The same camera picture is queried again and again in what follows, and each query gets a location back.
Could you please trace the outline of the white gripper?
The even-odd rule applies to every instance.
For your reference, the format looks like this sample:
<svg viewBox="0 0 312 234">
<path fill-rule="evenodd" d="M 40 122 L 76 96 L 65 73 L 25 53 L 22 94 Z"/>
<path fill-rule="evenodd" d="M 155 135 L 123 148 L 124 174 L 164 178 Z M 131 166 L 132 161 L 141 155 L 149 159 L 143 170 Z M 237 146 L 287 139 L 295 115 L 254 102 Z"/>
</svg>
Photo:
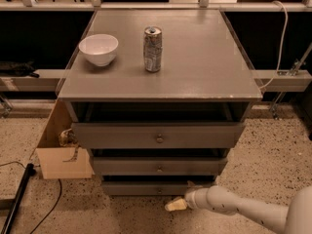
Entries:
<svg viewBox="0 0 312 234">
<path fill-rule="evenodd" d="M 202 208 L 201 205 L 201 190 L 204 188 L 202 185 L 196 185 L 193 181 L 187 180 L 188 190 L 185 192 L 184 199 L 176 197 L 165 205 L 165 210 L 168 212 L 184 211 L 187 206 L 192 210 Z"/>
</svg>

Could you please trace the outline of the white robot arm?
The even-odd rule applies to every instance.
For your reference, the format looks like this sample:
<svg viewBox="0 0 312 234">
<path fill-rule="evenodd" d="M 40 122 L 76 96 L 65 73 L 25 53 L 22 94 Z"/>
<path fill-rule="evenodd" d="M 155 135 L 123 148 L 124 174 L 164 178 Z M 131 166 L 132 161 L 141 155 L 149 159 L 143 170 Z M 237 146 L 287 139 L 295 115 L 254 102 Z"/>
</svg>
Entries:
<svg viewBox="0 0 312 234">
<path fill-rule="evenodd" d="M 208 210 L 223 215 L 242 215 L 276 234 L 312 234 L 312 186 L 299 190 L 286 206 L 244 198 L 229 189 L 190 182 L 183 197 L 165 205 L 168 212 Z"/>
</svg>

